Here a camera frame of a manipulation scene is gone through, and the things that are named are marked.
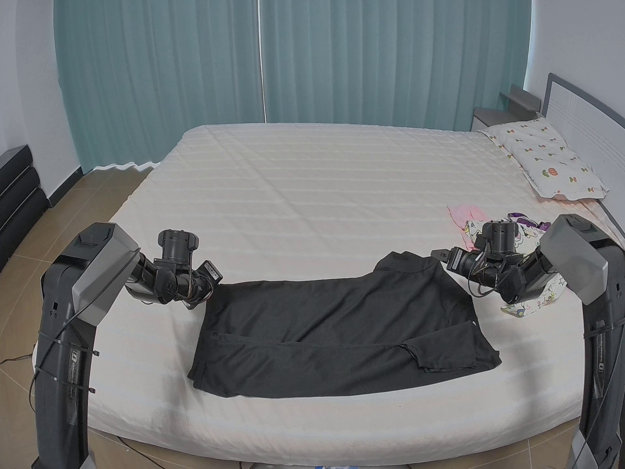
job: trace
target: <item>curtain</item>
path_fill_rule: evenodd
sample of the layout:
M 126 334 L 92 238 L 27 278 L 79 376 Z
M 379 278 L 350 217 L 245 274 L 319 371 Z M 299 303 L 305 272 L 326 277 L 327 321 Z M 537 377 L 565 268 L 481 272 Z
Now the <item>curtain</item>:
M 54 0 L 54 39 L 83 171 L 264 120 L 257 0 Z
M 531 0 L 260 0 L 268 122 L 469 130 L 523 85 Z

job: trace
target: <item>floor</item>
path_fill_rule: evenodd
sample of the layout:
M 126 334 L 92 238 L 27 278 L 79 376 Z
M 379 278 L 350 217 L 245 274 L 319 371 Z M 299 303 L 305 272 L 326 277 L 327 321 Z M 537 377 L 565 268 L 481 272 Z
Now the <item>floor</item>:
M 69 240 L 89 224 L 108 221 L 148 171 L 95 171 L 83 177 L 53 209 L 47 210 L 0 273 L 0 361 L 33 350 L 41 320 L 39 278 Z M 35 416 L 27 388 L 29 360 L 0 366 L 0 469 L 30 468 L 37 455 Z M 412 469 L 563 469 L 576 421 L 513 445 L 451 460 L 413 464 Z M 238 469 L 238 462 L 195 457 L 126 441 L 167 469 Z M 115 436 L 90 430 L 98 469 L 154 469 L 148 459 Z M 243 464 L 249 469 L 250 464 Z

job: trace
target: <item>headboard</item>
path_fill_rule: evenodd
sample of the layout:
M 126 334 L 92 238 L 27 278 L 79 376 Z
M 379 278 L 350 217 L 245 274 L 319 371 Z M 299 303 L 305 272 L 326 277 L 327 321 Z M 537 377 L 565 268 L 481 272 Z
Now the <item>headboard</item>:
M 625 118 L 553 73 L 543 116 L 609 188 L 599 202 L 625 235 Z

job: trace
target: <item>pillow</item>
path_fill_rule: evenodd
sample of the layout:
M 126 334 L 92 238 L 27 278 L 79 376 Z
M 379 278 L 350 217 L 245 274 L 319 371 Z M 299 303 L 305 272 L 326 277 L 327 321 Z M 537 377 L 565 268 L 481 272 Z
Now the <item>pillow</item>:
M 604 198 L 607 188 L 545 118 L 493 125 L 483 134 L 515 160 L 543 198 Z

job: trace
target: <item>mattress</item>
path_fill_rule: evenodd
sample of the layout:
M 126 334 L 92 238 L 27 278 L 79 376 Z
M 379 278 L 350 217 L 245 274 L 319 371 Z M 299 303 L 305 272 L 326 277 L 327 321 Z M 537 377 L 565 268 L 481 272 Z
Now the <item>mattress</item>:
M 339 124 L 201 126 L 188 131 L 112 221 L 148 258 L 172 228 L 199 236 L 224 283 L 358 277 L 390 251 L 463 245 L 447 206 L 539 221 L 579 213 L 607 230 L 594 201 L 538 198 L 487 137 Z M 466 281 L 458 278 L 465 286 Z M 125 291 L 98 327 L 89 424 L 229 460 L 390 465 L 456 457 L 541 433 L 579 415 L 581 303 L 569 290 L 525 318 L 496 294 L 475 300 L 501 352 L 492 371 L 372 395 L 222 398 L 195 390 L 204 307 L 145 306 Z

